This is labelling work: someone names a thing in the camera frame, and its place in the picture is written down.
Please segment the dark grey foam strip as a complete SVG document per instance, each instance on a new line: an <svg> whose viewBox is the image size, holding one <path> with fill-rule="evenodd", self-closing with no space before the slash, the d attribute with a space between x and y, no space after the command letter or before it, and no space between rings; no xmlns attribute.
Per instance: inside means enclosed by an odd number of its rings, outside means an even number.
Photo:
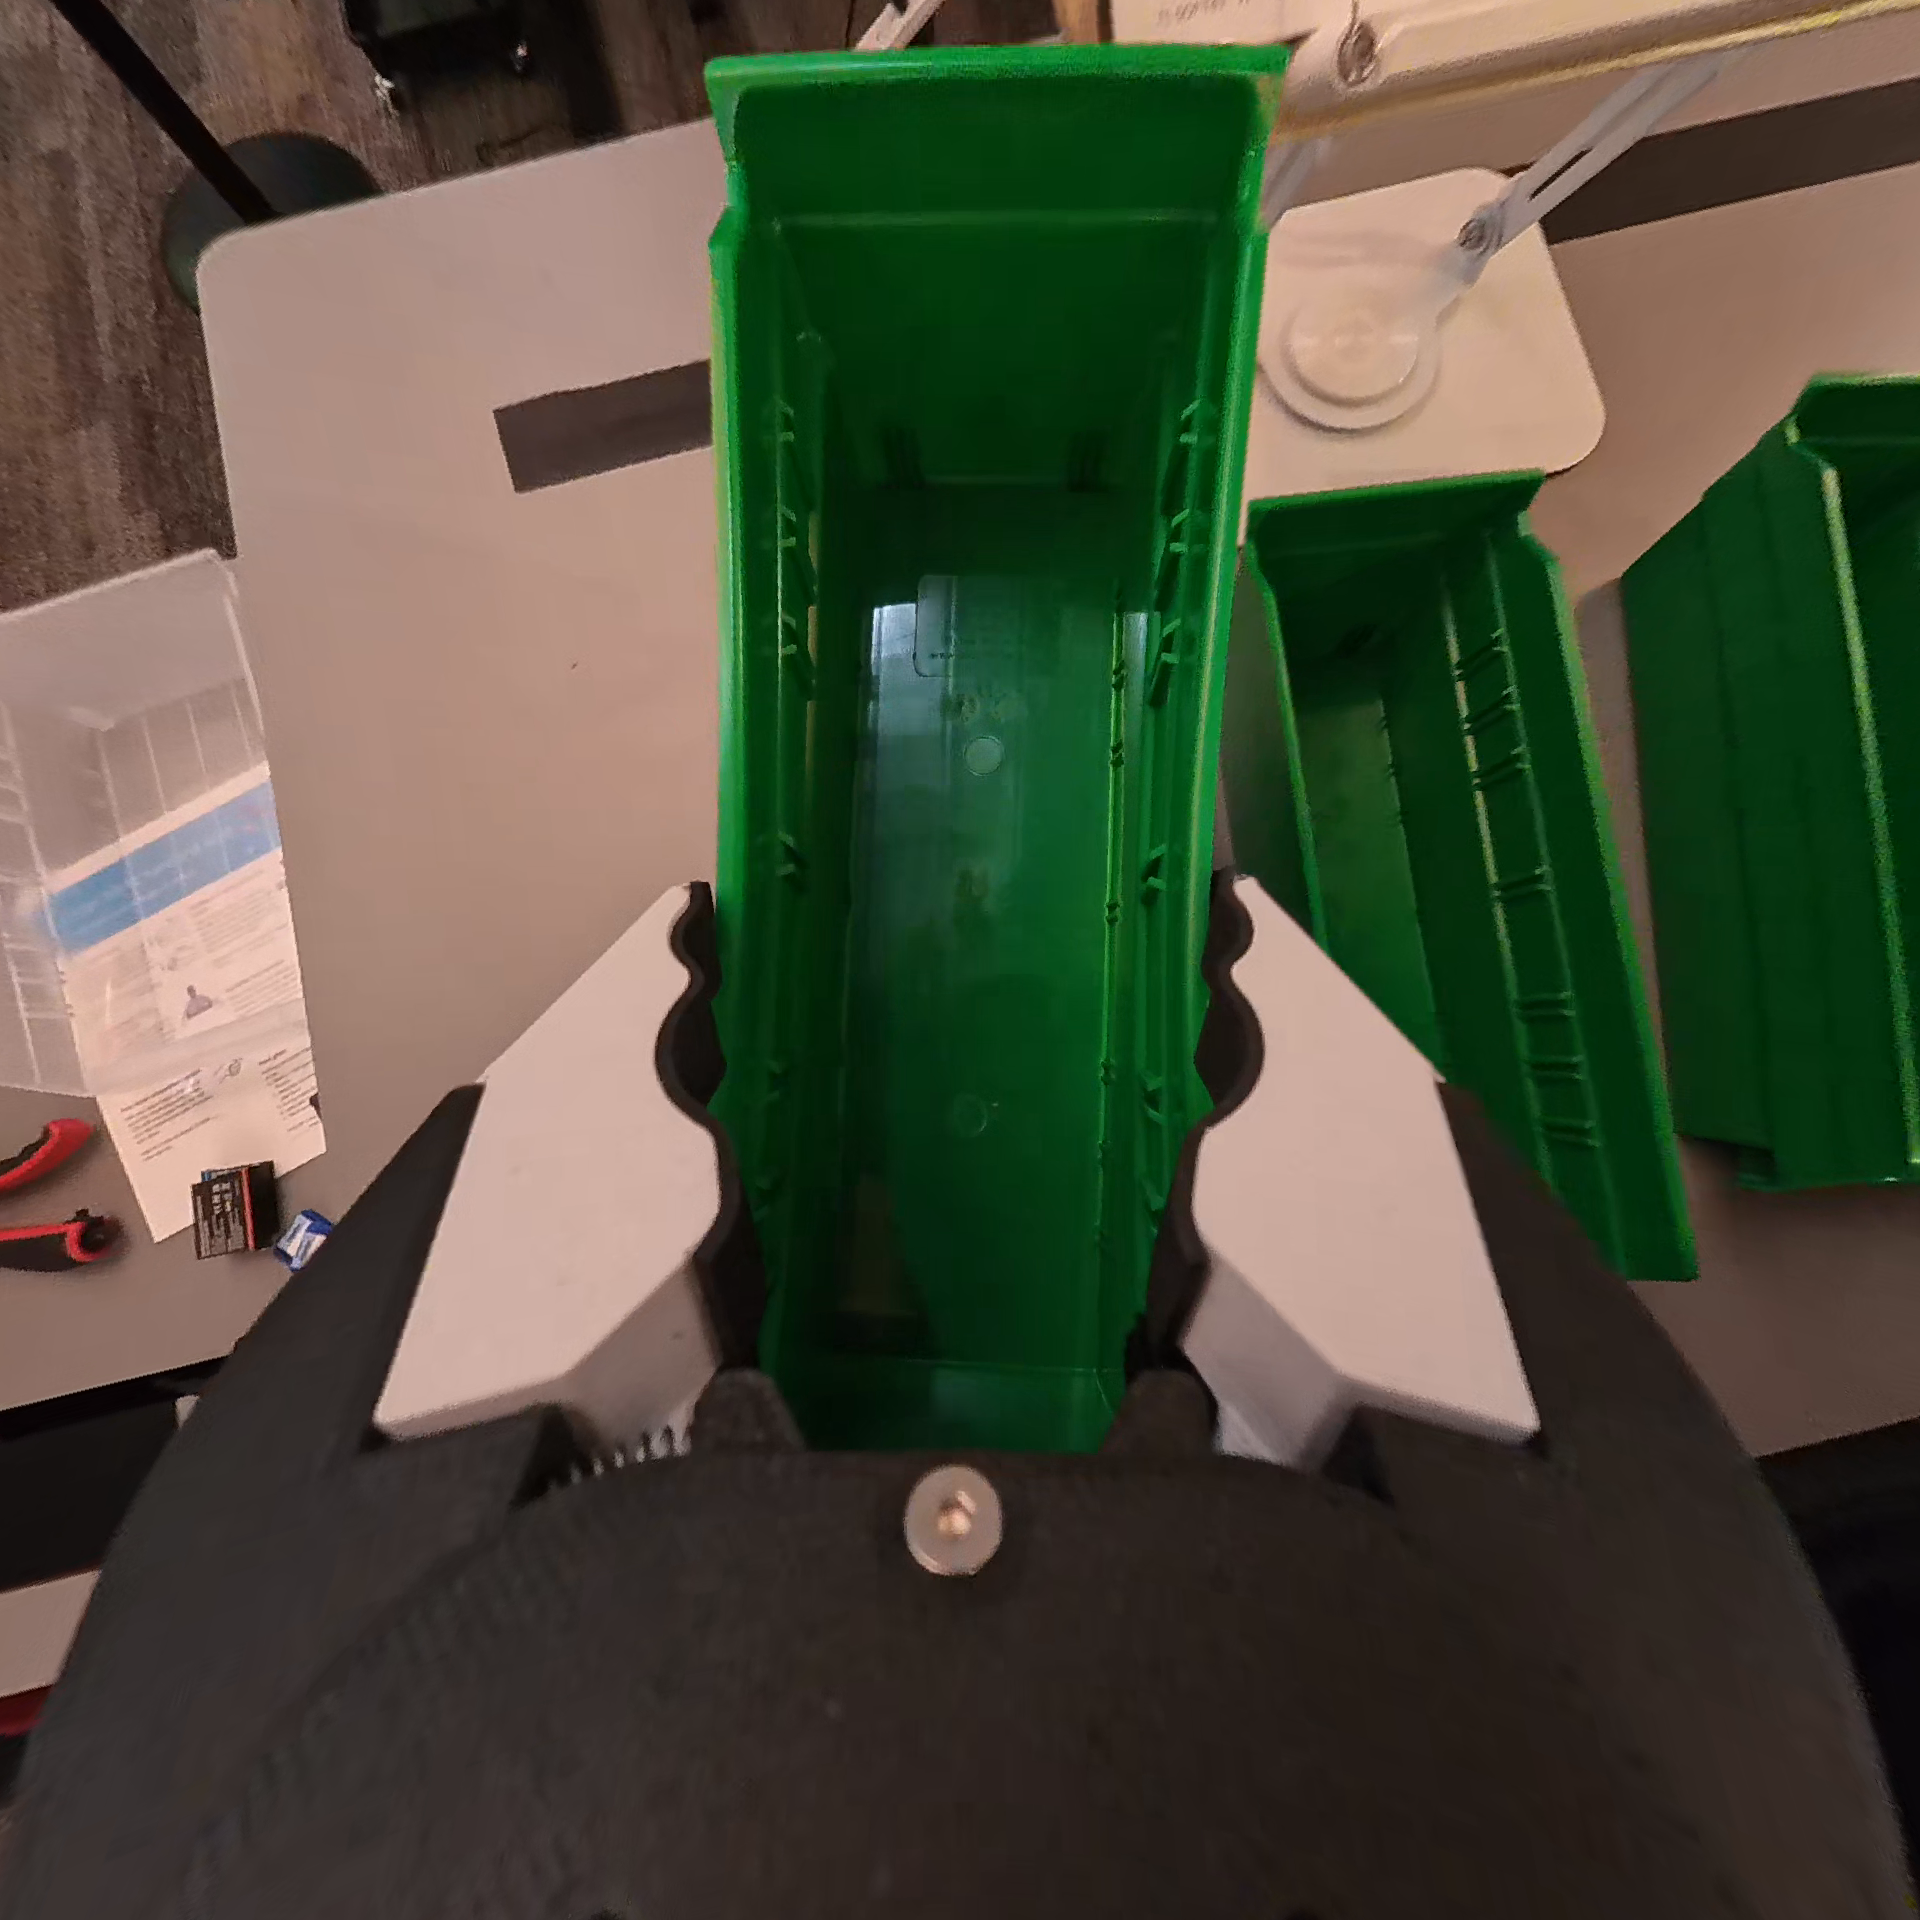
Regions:
<svg viewBox="0 0 1920 1920"><path fill-rule="evenodd" d="M1657 134L1548 216L1548 244L1643 232L1917 166L1917 83ZM493 409L519 493L709 445L709 366L526 395Z"/></svg>

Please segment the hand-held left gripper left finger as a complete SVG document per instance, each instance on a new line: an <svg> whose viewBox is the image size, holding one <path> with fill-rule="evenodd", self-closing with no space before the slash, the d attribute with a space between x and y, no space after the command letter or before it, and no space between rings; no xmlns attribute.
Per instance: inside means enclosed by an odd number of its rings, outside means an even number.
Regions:
<svg viewBox="0 0 1920 1920"><path fill-rule="evenodd" d="M716 1096L716 896L668 885L475 1084L372 1424L548 1410L593 1461L685 1457L758 1365L758 1239Z"/></svg>

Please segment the red black hand tool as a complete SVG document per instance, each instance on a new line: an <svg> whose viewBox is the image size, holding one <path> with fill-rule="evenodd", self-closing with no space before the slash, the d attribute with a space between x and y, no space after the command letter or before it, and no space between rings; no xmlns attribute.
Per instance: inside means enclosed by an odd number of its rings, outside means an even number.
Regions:
<svg viewBox="0 0 1920 1920"><path fill-rule="evenodd" d="M43 1189L64 1167L85 1158L96 1141L92 1122L58 1114L28 1147L0 1167L0 1201L14 1204ZM0 1270L14 1276L64 1276L82 1272L121 1250L121 1222L114 1216L78 1208L58 1222L0 1222Z"/></svg>

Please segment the green plastic bin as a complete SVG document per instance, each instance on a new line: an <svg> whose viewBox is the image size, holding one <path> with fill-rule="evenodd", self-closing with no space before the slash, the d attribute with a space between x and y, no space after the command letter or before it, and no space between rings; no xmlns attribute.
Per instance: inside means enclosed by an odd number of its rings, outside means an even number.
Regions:
<svg viewBox="0 0 1920 1920"><path fill-rule="evenodd" d="M1630 1281L1695 1281L1670 1075L1544 474L1253 498L1227 663L1237 867Z"/></svg>
<svg viewBox="0 0 1920 1920"><path fill-rule="evenodd" d="M1673 1122L1920 1167L1920 383L1826 373L1618 579Z"/></svg>
<svg viewBox="0 0 1920 1920"><path fill-rule="evenodd" d="M1281 46L718 60L718 1122L806 1446L1088 1453L1189 1133Z"/></svg>

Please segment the printed paper leaflet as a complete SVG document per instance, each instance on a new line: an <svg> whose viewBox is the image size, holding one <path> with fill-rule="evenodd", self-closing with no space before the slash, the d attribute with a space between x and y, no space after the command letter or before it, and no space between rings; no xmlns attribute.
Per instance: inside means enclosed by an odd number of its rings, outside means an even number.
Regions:
<svg viewBox="0 0 1920 1920"><path fill-rule="evenodd" d="M265 760L58 867L30 931L155 1240L188 1229L203 1174L326 1152Z"/></svg>

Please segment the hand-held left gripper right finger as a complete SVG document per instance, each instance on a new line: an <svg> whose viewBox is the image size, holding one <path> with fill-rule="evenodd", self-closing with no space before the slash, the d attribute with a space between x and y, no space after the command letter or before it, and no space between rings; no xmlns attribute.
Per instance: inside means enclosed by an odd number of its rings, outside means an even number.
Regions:
<svg viewBox="0 0 1920 1920"><path fill-rule="evenodd" d="M1202 981L1160 1368L1211 1395L1216 1453L1317 1470L1359 1414L1528 1446L1443 1081L1253 877L1216 871Z"/></svg>

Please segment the small black battery pack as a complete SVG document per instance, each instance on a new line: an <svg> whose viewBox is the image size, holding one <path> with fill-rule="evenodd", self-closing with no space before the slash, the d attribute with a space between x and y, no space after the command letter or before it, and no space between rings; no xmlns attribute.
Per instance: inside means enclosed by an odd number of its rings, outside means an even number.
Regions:
<svg viewBox="0 0 1920 1920"><path fill-rule="evenodd" d="M273 1160L209 1170L188 1189L188 1239L200 1259L263 1253L282 1233Z"/></svg>

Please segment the white lamp base plate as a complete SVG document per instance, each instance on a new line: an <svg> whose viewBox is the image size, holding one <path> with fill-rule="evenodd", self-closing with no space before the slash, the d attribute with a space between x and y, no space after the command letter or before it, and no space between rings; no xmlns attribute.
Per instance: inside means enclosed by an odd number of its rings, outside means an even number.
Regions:
<svg viewBox="0 0 1920 1920"><path fill-rule="evenodd" d="M1917 7L1809 0L1157 0L1111 40L1281 46L1261 180L1268 265L1244 493L1423 488L1585 462L1604 405L1544 220L1690 110L1749 46ZM1450 170L1306 201L1334 140L1433 110L1618 78L1515 180Z"/></svg>

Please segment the black round stand base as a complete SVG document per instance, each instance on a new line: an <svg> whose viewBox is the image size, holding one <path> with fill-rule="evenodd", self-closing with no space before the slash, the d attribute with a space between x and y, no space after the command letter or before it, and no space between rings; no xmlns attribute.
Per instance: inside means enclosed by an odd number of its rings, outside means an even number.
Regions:
<svg viewBox="0 0 1920 1920"><path fill-rule="evenodd" d="M346 143L312 130L241 134L227 153L265 197L269 220L353 208L383 193L372 170ZM241 226L246 220L200 170L168 193L157 251L183 311L200 314L200 271L209 246Z"/></svg>

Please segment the clear plastic organizer box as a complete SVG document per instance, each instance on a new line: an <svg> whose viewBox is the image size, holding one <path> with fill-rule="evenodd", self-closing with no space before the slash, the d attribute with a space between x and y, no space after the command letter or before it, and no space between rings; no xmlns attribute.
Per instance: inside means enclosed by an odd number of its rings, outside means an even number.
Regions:
<svg viewBox="0 0 1920 1920"><path fill-rule="evenodd" d="M301 995L227 560L4 617L0 896L4 1087L85 1096Z"/></svg>

